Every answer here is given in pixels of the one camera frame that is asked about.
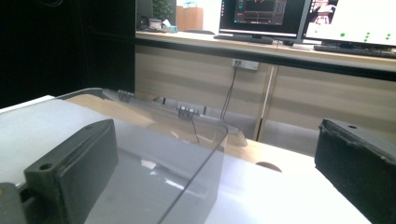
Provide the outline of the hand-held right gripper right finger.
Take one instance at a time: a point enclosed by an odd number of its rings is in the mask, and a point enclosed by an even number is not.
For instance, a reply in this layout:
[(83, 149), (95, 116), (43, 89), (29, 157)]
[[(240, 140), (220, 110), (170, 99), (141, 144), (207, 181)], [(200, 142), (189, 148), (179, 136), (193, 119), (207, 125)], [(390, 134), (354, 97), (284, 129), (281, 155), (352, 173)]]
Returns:
[(373, 224), (396, 224), (396, 145), (354, 124), (324, 119), (315, 165)]

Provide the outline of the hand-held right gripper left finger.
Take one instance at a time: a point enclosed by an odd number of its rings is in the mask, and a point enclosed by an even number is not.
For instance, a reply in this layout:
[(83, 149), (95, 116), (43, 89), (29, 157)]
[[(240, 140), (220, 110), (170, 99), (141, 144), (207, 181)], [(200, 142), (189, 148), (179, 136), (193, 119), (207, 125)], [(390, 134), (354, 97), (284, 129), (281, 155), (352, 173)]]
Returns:
[(119, 163), (113, 119), (89, 124), (24, 170), (43, 224), (84, 224)]

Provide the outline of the transparent grey plastic box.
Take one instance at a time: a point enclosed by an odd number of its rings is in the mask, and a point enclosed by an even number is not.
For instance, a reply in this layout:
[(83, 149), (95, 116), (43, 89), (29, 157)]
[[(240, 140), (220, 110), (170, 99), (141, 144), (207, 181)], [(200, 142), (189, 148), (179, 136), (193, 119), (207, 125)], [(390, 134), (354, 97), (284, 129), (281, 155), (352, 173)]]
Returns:
[(106, 89), (63, 98), (115, 123), (119, 164), (87, 224), (203, 224), (227, 150), (247, 143), (239, 128), (187, 105)]

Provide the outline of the long wooden desk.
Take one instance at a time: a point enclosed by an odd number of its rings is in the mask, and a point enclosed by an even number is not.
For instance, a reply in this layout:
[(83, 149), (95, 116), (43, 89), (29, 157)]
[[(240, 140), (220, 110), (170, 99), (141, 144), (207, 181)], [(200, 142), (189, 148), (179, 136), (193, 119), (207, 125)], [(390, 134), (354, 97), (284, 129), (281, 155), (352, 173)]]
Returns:
[[(396, 59), (258, 45), (191, 33), (139, 33), (135, 90), (270, 123), (314, 130), (325, 119), (356, 124), (396, 143)], [(257, 71), (233, 59), (259, 63)]]

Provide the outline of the black keyboard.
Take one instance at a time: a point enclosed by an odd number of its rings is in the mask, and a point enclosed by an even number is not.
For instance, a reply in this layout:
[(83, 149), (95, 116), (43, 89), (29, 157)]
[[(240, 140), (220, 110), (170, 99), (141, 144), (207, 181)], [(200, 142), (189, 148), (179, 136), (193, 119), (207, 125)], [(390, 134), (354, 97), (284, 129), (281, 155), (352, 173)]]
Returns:
[(368, 57), (396, 59), (396, 52), (382, 51), (382, 50), (347, 49), (347, 48), (341, 48), (341, 47), (319, 46), (319, 45), (315, 45), (314, 50), (332, 52), (332, 53), (343, 53), (343, 54), (351, 54), (351, 55), (368, 56)]

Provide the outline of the black curtain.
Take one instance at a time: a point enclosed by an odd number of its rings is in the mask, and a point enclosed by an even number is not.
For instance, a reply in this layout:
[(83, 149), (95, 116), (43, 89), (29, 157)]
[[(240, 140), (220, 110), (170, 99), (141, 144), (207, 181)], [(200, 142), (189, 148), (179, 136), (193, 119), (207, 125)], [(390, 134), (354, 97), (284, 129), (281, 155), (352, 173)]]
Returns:
[(135, 0), (0, 0), (0, 108), (86, 88), (133, 92)]

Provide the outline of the white screen monitor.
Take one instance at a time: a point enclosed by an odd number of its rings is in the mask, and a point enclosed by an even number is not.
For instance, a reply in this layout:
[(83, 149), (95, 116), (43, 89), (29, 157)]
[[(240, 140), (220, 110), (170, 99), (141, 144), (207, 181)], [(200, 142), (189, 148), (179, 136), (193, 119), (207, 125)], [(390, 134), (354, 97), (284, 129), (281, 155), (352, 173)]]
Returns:
[(396, 47), (396, 0), (311, 0), (304, 37)]

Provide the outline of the teal tissue box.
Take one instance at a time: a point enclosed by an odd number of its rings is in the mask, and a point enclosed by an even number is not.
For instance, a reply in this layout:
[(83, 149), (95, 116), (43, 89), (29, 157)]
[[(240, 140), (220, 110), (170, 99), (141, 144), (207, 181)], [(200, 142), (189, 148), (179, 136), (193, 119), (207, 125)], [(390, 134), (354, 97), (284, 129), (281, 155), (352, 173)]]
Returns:
[(163, 28), (162, 28), (162, 30), (163, 30), (165, 33), (171, 33), (171, 34), (174, 34), (174, 33), (177, 33), (177, 32), (178, 32), (178, 28), (177, 28), (175, 25), (172, 25), (172, 24), (169, 22), (169, 20), (164, 20), (164, 21), (163, 21)]

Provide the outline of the dark screen monitor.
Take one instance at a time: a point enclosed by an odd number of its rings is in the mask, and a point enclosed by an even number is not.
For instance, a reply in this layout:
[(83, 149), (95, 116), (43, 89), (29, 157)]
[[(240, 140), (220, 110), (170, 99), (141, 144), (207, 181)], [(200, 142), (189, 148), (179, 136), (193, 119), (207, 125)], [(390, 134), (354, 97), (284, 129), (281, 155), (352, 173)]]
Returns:
[(296, 37), (305, 0), (221, 0), (219, 32)]

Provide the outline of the green potted plant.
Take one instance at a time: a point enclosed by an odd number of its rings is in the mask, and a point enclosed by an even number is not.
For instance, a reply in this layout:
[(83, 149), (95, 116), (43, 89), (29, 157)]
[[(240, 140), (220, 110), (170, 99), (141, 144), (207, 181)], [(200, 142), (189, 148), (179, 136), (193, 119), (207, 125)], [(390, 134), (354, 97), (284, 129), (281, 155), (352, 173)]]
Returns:
[(174, 1), (173, 0), (152, 0), (153, 3), (153, 16), (156, 19), (171, 20), (174, 14)]

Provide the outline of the brown wooden panel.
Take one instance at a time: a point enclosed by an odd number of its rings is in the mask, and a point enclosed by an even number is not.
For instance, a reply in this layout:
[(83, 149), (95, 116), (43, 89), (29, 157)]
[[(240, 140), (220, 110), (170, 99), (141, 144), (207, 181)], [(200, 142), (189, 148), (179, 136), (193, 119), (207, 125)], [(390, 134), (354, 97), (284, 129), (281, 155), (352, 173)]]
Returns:
[(176, 26), (179, 31), (202, 30), (204, 10), (201, 7), (177, 6)]

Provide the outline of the white wall socket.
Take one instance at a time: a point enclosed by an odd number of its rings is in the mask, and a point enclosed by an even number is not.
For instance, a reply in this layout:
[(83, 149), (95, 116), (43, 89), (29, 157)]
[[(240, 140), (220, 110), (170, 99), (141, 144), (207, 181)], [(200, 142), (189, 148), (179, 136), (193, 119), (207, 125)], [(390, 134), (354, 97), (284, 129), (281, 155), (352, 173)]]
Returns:
[(241, 69), (257, 71), (259, 68), (259, 63), (253, 62), (253, 61), (247, 61), (247, 60), (233, 59), (232, 66), (241, 68)]

